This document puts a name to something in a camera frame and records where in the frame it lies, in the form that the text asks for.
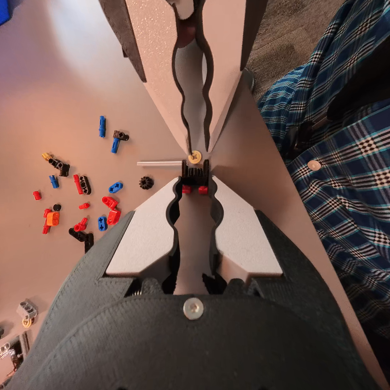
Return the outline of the person's right hand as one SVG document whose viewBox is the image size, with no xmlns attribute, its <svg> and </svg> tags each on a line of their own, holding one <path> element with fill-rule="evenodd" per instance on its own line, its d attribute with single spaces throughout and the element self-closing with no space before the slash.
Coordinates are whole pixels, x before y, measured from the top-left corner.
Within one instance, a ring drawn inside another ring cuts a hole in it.
<svg viewBox="0 0 390 390">
<path fill-rule="evenodd" d="M 179 20 L 178 48 L 188 46 L 195 38 L 195 24 L 190 20 Z"/>
</svg>

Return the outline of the black lego frame red pins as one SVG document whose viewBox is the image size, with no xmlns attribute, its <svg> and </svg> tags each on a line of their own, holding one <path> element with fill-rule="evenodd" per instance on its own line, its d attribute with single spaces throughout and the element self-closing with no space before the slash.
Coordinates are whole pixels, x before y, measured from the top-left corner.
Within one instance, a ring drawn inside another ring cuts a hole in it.
<svg viewBox="0 0 390 390">
<path fill-rule="evenodd" d="M 208 195 L 209 160 L 204 160 L 203 168 L 189 168 L 187 161 L 182 160 L 182 194 L 190 194 L 198 188 L 200 195 Z"/>
</svg>

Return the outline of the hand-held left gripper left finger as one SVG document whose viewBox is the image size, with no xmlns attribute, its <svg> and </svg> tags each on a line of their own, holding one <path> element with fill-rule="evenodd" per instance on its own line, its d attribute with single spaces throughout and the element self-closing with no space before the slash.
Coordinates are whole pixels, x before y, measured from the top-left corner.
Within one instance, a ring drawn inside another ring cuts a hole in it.
<svg viewBox="0 0 390 390">
<path fill-rule="evenodd" d="M 176 289 L 183 178 L 177 177 L 134 211 L 106 269 L 108 276 L 156 279 L 165 293 Z"/>
</svg>

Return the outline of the light grey lego connector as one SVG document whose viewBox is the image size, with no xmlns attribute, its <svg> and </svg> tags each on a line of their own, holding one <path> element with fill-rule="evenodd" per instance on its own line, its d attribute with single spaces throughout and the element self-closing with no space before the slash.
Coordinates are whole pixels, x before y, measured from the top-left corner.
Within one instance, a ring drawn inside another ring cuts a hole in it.
<svg viewBox="0 0 390 390">
<path fill-rule="evenodd" d="M 30 328 L 38 315 L 38 310 L 34 304 L 32 304 L 28 300 L 24 300 L 19 303 L 17 310 L 17 314 L 22 319 L 23 328 Z"/>
</svg>

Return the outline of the blue plaid shirt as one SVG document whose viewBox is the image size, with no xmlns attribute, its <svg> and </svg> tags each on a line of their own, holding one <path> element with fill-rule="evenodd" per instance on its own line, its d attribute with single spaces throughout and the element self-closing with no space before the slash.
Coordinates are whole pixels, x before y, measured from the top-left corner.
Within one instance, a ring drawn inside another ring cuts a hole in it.
<svg viewBox="0 0 390 390">
<path fill-rule="evenodd" d="M 389 1 L 345 1 L 258 109 L 363 328 L 389 340 Z"/>
</svg>

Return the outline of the brown grey lego subassembly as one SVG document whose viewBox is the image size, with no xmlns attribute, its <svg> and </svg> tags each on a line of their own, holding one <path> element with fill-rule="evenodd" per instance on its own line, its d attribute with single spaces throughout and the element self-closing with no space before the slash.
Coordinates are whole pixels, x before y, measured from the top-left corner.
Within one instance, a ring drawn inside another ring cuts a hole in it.
<svg viewBox="0 0 390 390">
<path fill-rule="evenodd" d="M 1 341 L 1 363 L 6 363 L 5 373 L 12 376 L 22 365 L 25 359 L 25 347 L 22 335 L 18 335 L 10 341 Z"/>
</svg>

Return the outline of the grey lego beam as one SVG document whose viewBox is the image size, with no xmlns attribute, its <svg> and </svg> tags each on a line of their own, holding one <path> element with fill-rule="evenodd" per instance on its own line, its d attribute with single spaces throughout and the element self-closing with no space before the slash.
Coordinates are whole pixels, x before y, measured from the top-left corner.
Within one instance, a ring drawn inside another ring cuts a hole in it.
<svg viewBox="0 0 390 390">
<path fill-rule="evenodd" d="M 19 335 L 19 343 L 21 346 L 22 356 L 25 359 L 30 352 L 30 341 L 28 338 L 28 332 L 24 331 Z"/>
</svg>

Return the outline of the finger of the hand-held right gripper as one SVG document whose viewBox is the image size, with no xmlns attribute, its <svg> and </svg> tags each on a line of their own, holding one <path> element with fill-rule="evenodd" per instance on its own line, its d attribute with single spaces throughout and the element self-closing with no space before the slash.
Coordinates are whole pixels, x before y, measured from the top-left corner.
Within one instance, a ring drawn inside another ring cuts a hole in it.
<svg viewBox="0 0 390 390">
<path fill-rule="evenodd" d="M 202 96 L 207 151 L 217 143 L 241 78 L 245 13 L 245 0 L 207 0 L 199 5 L 198 44 L 206 64 Z"/>
<path fill-rule="evenodd" d="M 146 77 L 144 86 L 178 145 L 191 153 L 185 96 L 175 70 L 179 21 L 176 4 L 127 0 L 126 6 Z"/>
</svg>

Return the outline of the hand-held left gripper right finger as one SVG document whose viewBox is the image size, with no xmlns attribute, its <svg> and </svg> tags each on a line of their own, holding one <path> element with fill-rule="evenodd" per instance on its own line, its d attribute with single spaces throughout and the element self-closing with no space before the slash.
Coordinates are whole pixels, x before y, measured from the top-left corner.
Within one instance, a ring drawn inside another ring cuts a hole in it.
<svg viewBox="0 0 390 390">
<path fill-rule="evenodd" d="M 216 271 L 224 280 L 280 277 L 282 268 L 255 209 L 216 176 Z"/>
</svg>

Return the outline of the black lego connector assembly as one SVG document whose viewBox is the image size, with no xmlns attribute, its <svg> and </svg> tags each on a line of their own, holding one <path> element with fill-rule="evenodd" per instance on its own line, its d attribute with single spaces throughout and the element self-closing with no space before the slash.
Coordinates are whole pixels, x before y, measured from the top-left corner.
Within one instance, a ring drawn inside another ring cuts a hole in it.
<svg viewBox="0 0 390 390">
<path fill-rule="evenodd" d="M 69 169 L 70 165 L 67 163 L 64 163 L 58 159 L 55 158 L 49 158 L 48 163 L 50 163 L 54 168 L 56 168 L 59 171 L 60 177 L 68 177 L 69 175 Z"/>
</svg>

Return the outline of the black connector with blue pin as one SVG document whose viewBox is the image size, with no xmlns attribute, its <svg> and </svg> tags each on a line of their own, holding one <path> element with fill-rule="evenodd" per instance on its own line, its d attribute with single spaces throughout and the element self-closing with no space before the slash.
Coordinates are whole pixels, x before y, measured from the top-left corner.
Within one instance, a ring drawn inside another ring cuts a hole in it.
<svg viewBox="0 0 390 390">
<path fill-rule="evenodd" d="M 116 154 L 121 141 L 128 141 L 129 135 L 123 131 L 115 130 L 113 134 L 113 143 L 111 147 L 111 153 Z"/>
</svg>

